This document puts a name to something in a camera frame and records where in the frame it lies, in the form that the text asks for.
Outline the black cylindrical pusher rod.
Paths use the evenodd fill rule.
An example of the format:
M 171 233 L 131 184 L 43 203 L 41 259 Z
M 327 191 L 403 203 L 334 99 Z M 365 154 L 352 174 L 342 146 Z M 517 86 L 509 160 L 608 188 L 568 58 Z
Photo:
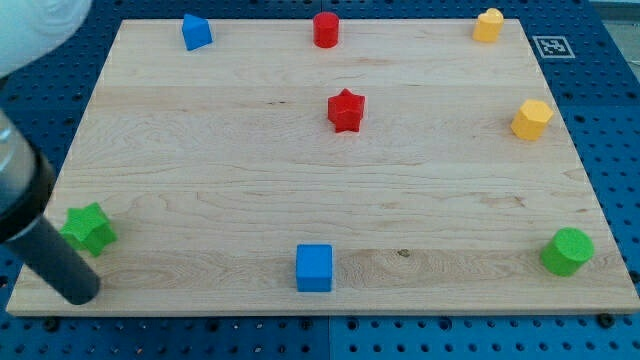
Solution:
M 86 304 L 98 295 L 100 277 L 44 216 L 5 246 L 69 303 Z

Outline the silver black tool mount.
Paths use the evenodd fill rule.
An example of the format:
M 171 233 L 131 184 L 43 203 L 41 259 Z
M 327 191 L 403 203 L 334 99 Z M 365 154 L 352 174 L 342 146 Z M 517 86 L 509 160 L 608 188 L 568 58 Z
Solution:
M 51 196 L 55 173 L 44 154 L 1 112 L 1 242 L 39 217 Z

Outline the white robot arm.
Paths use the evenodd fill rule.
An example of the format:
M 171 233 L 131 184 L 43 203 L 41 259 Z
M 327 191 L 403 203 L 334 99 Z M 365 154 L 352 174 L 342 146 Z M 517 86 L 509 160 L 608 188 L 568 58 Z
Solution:
M 49 54 L 84 23 L 91 0 L 13 0 L 1 3 L 1 75 Z M 54 170 L 1 114 L 1 245 L 73 305 L 92 300 L 100 278 L 45 218 Z

